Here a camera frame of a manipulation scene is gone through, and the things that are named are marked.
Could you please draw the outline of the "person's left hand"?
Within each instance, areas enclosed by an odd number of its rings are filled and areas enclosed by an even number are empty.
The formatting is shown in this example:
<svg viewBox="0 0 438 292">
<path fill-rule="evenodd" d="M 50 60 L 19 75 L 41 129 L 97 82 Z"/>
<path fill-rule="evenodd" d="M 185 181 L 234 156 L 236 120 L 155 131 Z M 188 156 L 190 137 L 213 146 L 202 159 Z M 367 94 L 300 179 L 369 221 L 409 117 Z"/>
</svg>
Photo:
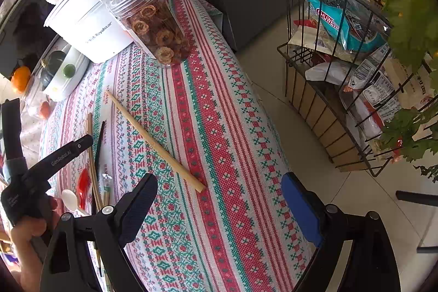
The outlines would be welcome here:
<svg viewBox="0 0 438 292">
<path fill-rule="evenodd" d="M 31 240 L 40 237 L 48 223 L 43 218 L 23 216 L 10 232 L 20 262 L 20 272 L 14 272 L 14 279 L 22 291 L 39 291 L 43 262 L 35 251 Z"/>
</svg>

